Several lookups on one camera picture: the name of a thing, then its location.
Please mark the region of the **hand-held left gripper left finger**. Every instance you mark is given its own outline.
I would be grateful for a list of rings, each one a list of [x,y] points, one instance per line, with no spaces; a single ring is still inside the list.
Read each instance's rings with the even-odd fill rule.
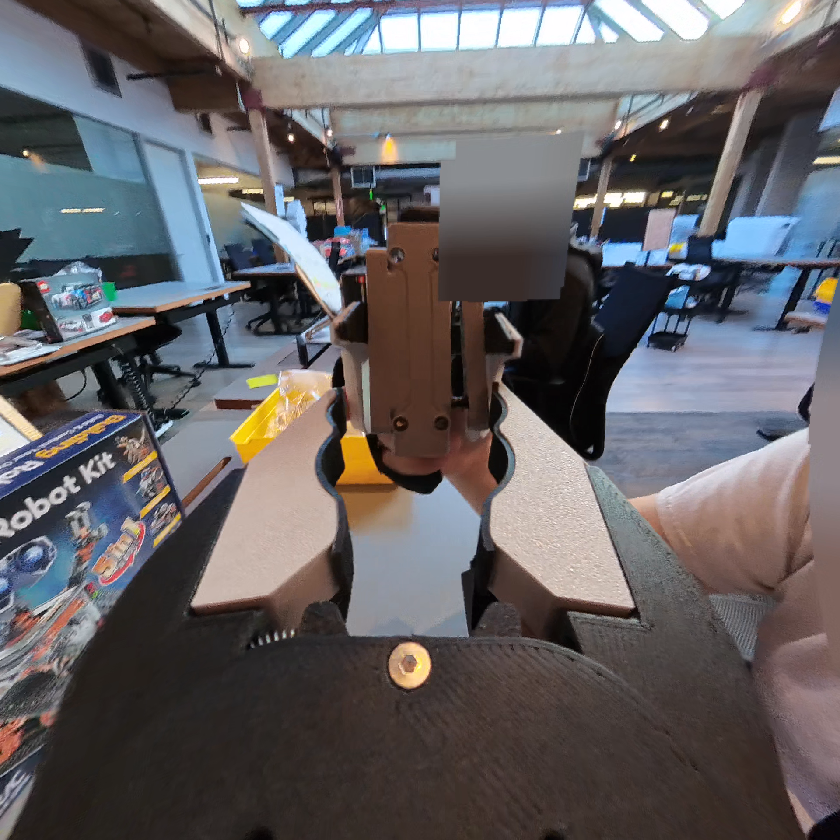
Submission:
[[[192,599],[198,614],[258,610],[298,629],[312,603],[348,616],[350,525],[336,489],[344,472],[343,389],[330,389],[247,467]]]

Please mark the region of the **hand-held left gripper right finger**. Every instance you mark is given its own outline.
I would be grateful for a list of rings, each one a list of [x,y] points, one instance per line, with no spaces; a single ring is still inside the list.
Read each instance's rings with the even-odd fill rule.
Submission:
[[[583,458],[505,385],[489,433],[498,484],[462,574],[467,632],[635,633],[632,588]]]

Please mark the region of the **grey toy beam assembly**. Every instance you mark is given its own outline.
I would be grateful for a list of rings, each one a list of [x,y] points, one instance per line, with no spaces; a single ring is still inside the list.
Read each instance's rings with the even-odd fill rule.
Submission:
[[[391,226],[366,257],[365,426],[407,458],[448,453],[452,304],[438,295],[438,224]]]

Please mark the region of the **person's right forearm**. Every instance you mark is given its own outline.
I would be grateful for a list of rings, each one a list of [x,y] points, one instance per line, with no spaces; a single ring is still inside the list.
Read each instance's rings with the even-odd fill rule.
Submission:
[[[628,499],[629,503],[662,539],[667,539],[658,510],[658,493]]]

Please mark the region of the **brown wooden desk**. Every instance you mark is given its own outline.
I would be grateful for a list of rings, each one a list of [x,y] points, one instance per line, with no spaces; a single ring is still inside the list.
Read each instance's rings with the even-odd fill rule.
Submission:
[[[253,369],[240,371],[241,374],[232,384],[227,385],[213,398],[217,410],[250,411],[263,402],[277,386],[249,390],[246,380],[252,376],[278,374],[282,371],[310,370],[332,374],[333,367],[340,357],[338,349],[329,344],[311,343],[307,346],[309,366],[303,367],[300,361],[298,345],[293,339],[284,343],[278,350],[256,363]]]

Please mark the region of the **person's right hand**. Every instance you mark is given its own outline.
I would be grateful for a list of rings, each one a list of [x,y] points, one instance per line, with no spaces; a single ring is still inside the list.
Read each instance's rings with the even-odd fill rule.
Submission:
[[[450,444],[449,452],[443,457],[406,457],[394,455],[391,451],[392,455],[385,458],[390,466],[408,467],[410,473],[440,469],[444,480],[447,480],[471,509],[480,515],[498,484],[489,466],[492,442],[491,433],[474,439],[463,435]]]

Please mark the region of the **yellow plastic bin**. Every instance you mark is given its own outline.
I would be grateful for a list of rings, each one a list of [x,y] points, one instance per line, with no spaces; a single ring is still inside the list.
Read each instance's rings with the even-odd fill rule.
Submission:
[[[246,420],[230,436],[240,459],[248,463],[266,446],[275,440],[270,431],[272,410],[277,404],[276,389],[248,415]],[[376,469],[366,437],[350,422],[341,442],[344,470],[337,482],[338,487],[390,487],[393,483]]]

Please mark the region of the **dark grey rug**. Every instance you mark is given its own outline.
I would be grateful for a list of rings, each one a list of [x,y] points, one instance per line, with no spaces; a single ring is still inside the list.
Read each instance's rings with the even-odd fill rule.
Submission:
[[[805,427],[790,412],[608,413],[595,462],[627,497],[653,494]]]

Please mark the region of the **black office chair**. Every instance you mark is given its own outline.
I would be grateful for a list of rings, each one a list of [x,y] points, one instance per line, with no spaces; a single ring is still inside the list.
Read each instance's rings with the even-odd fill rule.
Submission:
[[[664,306],[672,280],[628,262],[607,273],[598,309],[595,253],[573,245],[558,299],[512,303],[521,357],[503,381],[563,441],[590,461],[602,457],[606,405],[618,373]]]
[[[242,282],[247,281],[249,286],[245,297],[251,302],[266,305],[265,312],[246,322],[247,330],[255,336],[282,334],[283,328],[280,324],[279,298],[274,281],[265,275],[251,271],[262,266],[256,264],[256,257],[244,246],[229,244],[224,247],[224,252],[230,268],[230,279]]]

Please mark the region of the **black rolling cart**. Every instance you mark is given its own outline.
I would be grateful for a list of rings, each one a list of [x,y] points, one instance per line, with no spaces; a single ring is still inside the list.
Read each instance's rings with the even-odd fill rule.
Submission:
[[[694,315],[689,286],[676,287],[668,294],[665,304],[654,316],[646,347],[676,352],[687,341]]]

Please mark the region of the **blue toy kit box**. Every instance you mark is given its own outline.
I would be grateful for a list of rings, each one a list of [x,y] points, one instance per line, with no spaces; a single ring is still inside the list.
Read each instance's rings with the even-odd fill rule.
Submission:
[[[2,814],[46,755],[79,657],[182,520],[142,413],[86,414],[2,461]]]

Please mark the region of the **brown cork board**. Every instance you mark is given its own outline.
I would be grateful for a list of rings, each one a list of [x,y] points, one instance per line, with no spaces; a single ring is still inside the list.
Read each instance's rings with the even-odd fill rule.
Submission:
[[[645,252],[666,250],[676,217],[673,206],[652,208],[647,214],[642,250]]]

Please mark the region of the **white panel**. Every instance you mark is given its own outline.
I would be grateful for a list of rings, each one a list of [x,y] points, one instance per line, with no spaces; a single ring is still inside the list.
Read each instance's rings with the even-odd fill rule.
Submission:
[[[800,218],[796,216],[735,217],[726,234],[713,246],[720,259],[759,259],[783,254]]]

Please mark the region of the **wooden support post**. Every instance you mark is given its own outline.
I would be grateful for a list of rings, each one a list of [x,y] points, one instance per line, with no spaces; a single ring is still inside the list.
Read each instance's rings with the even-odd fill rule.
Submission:
[[[738,97],[711,184],[706,209],[697,230],[701,237],[714,238],[718,231],[755,113],[765,91],[766,87],[755,87],[743,91]]]

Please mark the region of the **wall air vent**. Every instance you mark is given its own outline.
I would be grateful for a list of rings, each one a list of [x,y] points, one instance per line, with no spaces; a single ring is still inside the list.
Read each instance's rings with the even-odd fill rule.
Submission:
[[[110,54],[83,39],[80,41],[80,50],[93,86],[120,98],[122,92]]]

